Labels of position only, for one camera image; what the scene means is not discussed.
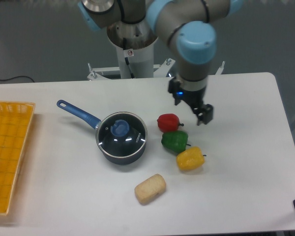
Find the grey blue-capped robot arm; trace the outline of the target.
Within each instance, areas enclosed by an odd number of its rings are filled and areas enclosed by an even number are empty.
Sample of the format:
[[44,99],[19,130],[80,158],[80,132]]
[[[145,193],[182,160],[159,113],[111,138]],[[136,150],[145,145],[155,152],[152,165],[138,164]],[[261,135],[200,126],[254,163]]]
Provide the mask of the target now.
[[198,124],[213,119],[205,104],[208,71],[216,53],[211,22],[225,18],[243,5],[241,0],[81,0],[78,8],[93,31],[106,29],[118,52],[121,76],[152,75],[152,49],[160,39],[176,57],[177,74],[168,91],[175,103],[184,101]]

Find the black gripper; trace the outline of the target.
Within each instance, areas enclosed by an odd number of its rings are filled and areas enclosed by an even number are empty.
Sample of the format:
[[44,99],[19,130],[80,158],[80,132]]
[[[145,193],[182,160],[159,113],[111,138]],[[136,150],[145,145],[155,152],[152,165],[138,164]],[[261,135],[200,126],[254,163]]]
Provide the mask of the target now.
[[214,107],[210,104],[203,104],[206,85],[198,88],[195,83],[197,84],[197,82],[187,81],[187,85],[190,85],[191,88],[184,88],[183,81],[173,78],[169,81],[168,93],[172,94],[175,105],[184,101],[192,111],[196,111],[198,126],[207,125],[213,120]]

